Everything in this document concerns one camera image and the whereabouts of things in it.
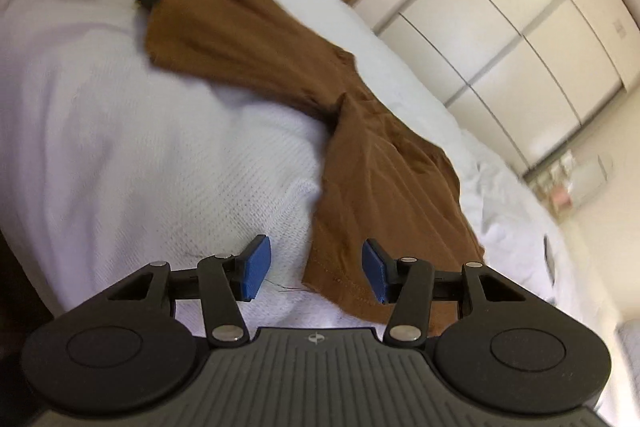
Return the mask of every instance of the bed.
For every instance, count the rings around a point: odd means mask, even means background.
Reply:
[[[585,291],[590,280],[505,163],[340,0],[276,1],[353,53],[389,110],[445,150],[485,261],[607,337]],[[258,298],[242,305],[252,330],[365,325],[300,284],[322,125],[249,92],[151,67],[144,31],[134,0],[0,0],[0,229],[47,306],[60,313],[143,264],[193,267],[266,233],[271,269]],[[187,301],[177,318],[198,333],[199,314]],[[614,425],[638,425],[628,370],[613,358],[598,411]]]

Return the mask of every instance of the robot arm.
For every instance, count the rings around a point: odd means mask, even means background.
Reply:
[[[36,330],[21,359],[45,410],[33,426],[604,425],[591,408],[606,346],[489,267],[440,272],[368,240],[364,272],[395,303],[382,342],[370,328],[251,339],[236,301],[257,295],[270,258],[258,236],[195,269],[151,263]],[[200,298],[206,338],[173,318],[182,298]],[[433,300],[457,301],[460,319],[427,338]]]

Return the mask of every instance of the brown cloth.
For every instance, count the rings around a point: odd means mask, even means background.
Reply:
[[[344,311],[379,323],[390,314],[362,271],[369,237],[393,257],[426,259],[436,269],[481,260],[444,152],[373,95],[353,55],[273,0],[159,0],[146,51],[161,68],[250,89],[326,124],[332,137],[303,283]],[[454,307],[437,304],[432,332],[456,319]]]

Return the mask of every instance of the blue gripper pad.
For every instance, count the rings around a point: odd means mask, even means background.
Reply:
[[[243,299],[251,300],[258,295],[260,285],[271,266],[271,242],[266,235],[258,235],[246,249],[253,251],[244,260],[244,278],[240,288]]]
[[[389,288],[386,280],[386,266],[384,261],[371,247],[369,241],[362,245],[362,269],[364,270],[373,293],[379,303],[386,303],[386,295]]]

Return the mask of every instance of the brown t-shirt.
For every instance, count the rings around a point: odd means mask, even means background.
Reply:
[[[444,152],[373,95],[353,55],[273,0],[159,0],[146,50],[161,68],[251,89],[327,126],[332,135],[303,283],[344,311],[373,322],[390,314],[362,271],[369,237],[393,257],[426,259],[440,270],[481,260]],[[455,306],[447,304],[434,304],[431,333],[455,321]]]

